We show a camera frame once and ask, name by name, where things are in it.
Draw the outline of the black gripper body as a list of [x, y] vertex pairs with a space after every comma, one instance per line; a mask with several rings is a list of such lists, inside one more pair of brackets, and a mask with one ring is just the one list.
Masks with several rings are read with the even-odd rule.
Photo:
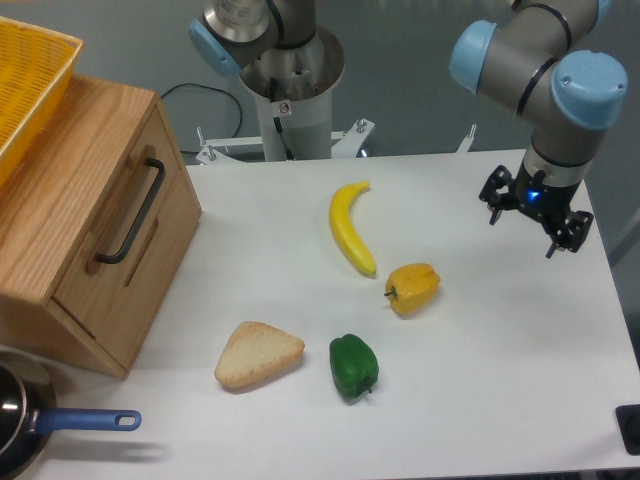
[[545, 183], [546, 174], [531, 175], [524, 164], [519, 167], [513, 188], [515, 210], [540, 223], [544, 229], [544, 216], [556, 212], [572, 211], [571, 201], [579, 184], [551, 186]]

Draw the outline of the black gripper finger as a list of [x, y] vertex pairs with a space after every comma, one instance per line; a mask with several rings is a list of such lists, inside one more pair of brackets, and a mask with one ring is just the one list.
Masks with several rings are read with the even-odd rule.
[[594, 215], [586, 211], [556, 212], [544, 216], [544, 230], [551, 239], [545, 257], [550, 259], [556, 251], [576, 253], [584, 244]]
[[498, 165], [487, 178], [479, 199], [487, 205], [491, 213], [490, 225], [495, 225], [504, 211], [515, 209], [514, 186], [515, 180], [504, 165]]

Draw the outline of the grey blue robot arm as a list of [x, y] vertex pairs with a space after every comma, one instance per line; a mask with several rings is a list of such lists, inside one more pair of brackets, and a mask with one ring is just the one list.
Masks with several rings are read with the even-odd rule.
[[[494, 216], [516, 210], [539, 223], [551, 250], [577, 251], [593, 217], [571, 200], [616, 122], [628, 77], [611, 56], [576, 50], [607, 1], [515, 1], [505, 25], [479, 20], [457, 40], [451, 77], [533, 125], [517, 173], [497, 167], [480, 199]], [[344, 51], [311, 1], [215, 1], [189, 28], [203, 60], [253, 95], [267, 160], [326, 159], [332, 91]]]

